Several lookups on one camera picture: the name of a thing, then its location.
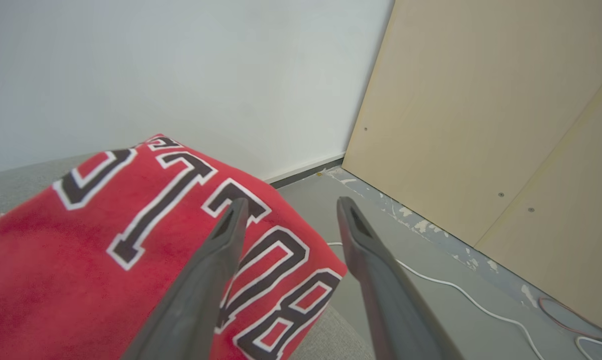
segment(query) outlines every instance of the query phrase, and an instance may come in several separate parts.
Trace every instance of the red fabric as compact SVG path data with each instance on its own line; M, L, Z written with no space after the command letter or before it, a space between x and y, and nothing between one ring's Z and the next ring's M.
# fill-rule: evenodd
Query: red fabric
M309 251L305 263L215 335L211 358L245 358L234 337L275 310L285 294L318 269L331 269L339 276L346 273L325 241L271 186L184 146L153 150L150 145L166 142L157 139L163 139L162 135L137 146L132 161L84 207L67 209L50 186L0 218L0 359L119 358L220 219L221 215L214 218L202 206L228 178L271 209L248 226L243 255L275 226L290 230ZM164 168L157 161L158 155L178 151L207 162L217 173L185 192L152 228L141 244L145 251L126 270L106 249L185 169L184 163ZM86 176L105 159L105 152L95 155L77 168L78 173ZM285 251L273 249L237 276L232 291L255 280L284 255ZM306 307L322 292L320 288L311 291L299 306ZM285 328L277 323L262 342L269 346L276 341L275 333ZM290 356L309 328L289 341L282 359Z

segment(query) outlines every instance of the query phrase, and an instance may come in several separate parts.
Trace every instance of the wooden cabinet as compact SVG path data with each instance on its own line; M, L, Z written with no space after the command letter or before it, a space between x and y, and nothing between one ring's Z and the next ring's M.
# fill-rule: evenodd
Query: wooden cabinet
M343 167L602 326L602 0L397 0Z

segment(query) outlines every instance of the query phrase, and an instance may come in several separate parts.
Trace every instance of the red towel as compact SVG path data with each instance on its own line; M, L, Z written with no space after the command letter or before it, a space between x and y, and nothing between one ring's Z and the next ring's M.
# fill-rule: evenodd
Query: red towel
M268 184L161 134L0 218L0 359L117 359L230 201L249 198L211 359L286 359L346 267Z

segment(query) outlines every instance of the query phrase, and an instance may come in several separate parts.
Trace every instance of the gray fabric surface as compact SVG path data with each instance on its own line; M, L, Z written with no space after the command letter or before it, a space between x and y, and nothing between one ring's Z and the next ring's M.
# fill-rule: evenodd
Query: gray fabric surface
M0 172L0 213L38 194L89 157L68 157ZM290 360L373 360L372 354L354 328L328 306Z
M373 360L372 354L363 338L328 305L289 360Z
M40 193L55 180L91 156L92 154L80 155L1 171L0 213L6 213Z

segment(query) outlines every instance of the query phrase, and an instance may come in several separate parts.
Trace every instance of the concrete floor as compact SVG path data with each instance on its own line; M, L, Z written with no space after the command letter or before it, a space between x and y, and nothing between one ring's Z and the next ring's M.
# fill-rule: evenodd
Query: concrete floor
M336 203L337 198L349 196L396 258L426 276L456 283L491 312L522 322L545 360L584 358L575 347L574 333L559 328L534 307L542 291L340 167L319 174L281 187L279 192L327 242L340 241ZM342 249L333 250L344 261ZM452 287L408 276L466 359L537 359L517 326L489 317ZM372 346L363 299L353 276L343 278L330 304ZM558 307L549 310L568 325L596 333ZM602 346L587 342L584 347L594 359L602 360Z

